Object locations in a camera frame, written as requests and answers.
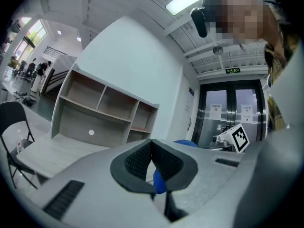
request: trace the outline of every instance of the black door frame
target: black door frame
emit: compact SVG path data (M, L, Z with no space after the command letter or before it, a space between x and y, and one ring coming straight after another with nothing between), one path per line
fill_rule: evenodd
M220 83L205 84L200 86L199 107L195 127L192 135L192 141L199 143L201 129L203 127L204 115L206 109L206 96L208 91L226 90L227 91L227 122L226 127L234 126L236 120L236 90L254 89L257 98L257 137L256 140L263 140L266 135L266 105L264 101L264 92L260 80L240 80Z

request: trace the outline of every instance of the white device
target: white device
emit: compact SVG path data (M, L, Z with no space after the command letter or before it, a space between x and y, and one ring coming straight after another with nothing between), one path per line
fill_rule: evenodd
M217 136L217 142L227 141L237 153L242 153L249 145L249 139L242 124L238 124Z

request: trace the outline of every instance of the blue object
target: blue object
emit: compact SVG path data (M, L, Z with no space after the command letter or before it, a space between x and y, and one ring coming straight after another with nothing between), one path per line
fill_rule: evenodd
M191 146L191 147L197 147L197 145L194 142L191 142L191 141L185 140L185 139L177 140L177 141L174 141L174 142L184 144L184 145L187 145L187 146ZM157 194L162 194L167 190L166 183L162 179L162 176L157 169L155 170L155 172L153 174L153 186L156 189Z

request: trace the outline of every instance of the yellow plaid shirt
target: yellow plaid shirt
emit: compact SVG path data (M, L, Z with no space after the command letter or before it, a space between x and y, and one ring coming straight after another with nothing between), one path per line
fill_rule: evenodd
M279 78L282 71L287 66L288 61L291 56L294 54L299 37L292 29L292 26L289 23L286 23L282 20L282 17L274 10L273 7L270 8L274 16L277 19L279 28L283 36L283 47L285 58L279 56L274 49L267 44L265 46L265 60L268 65L268 74L271 75L272 84ZM273 130L279 130L285 127L284 119L281 115L279 108L274 102L273 98L268 97L268 108L269 108L269 121L268 121L268 130L271 132Z

